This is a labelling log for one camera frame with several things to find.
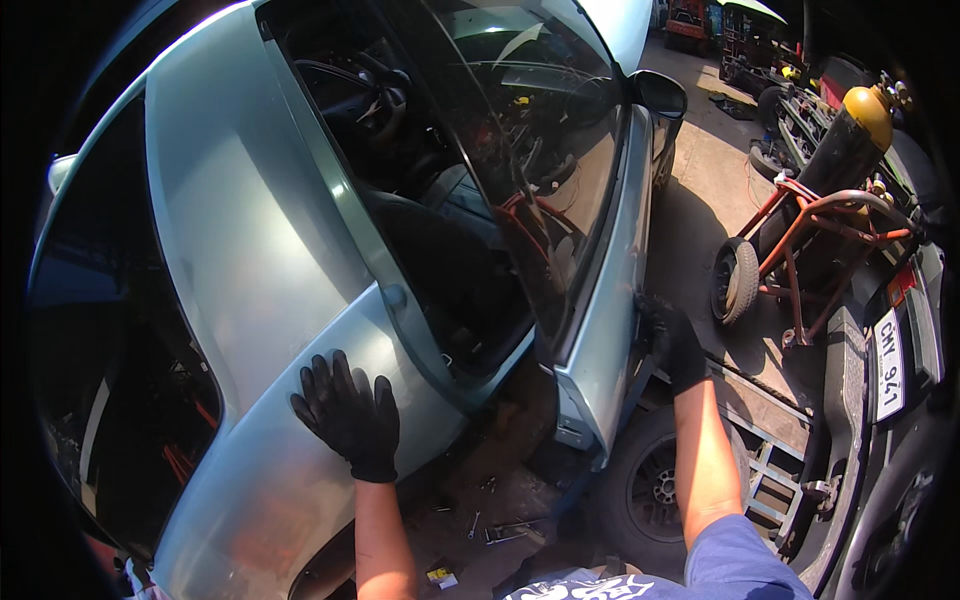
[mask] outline taillight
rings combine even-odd
[[[906,298],[906,291],[912,287],[917,287],[917,278],[913,274],[913,261],[908,260],[900,272],[887,284],[887,299],[890,301],[890,306],[893,308],[900,306]]]

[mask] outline forearm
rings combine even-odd
[[[394,484],[356,481],[357,600],[412,600],[417,573]]]
[[[742,513],[740,477],[710,379],[674,399],[674,419],[677,503],[689,549],[713,521]]]

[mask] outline open car door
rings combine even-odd
[[[557,382],[557,439],[606,464],[637,369],[654,119],[572,0],[381,10],[511,253]]]

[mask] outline license plate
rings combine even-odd
[[[890,417],[903,408],[903,359],[900,353],[900,326],[891,308],[874,325],[876,342],[876,418]]]

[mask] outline black glove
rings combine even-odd
[[[390,380],[379,375],[363,393],[357,392],[347,356],[333,352],[333,375],[320,355],[313,371],[300,370],[303,396],[290,403],[303,424],[350,463],[354,479],[373,483],[396,480],[394,454],[400,441],[400,415]]]
[[[690,319],[659,300],[637,295],[639,337],[649,342],[654,363],[670,376],[670,391],[678,396],[710,377],[704,349]]]

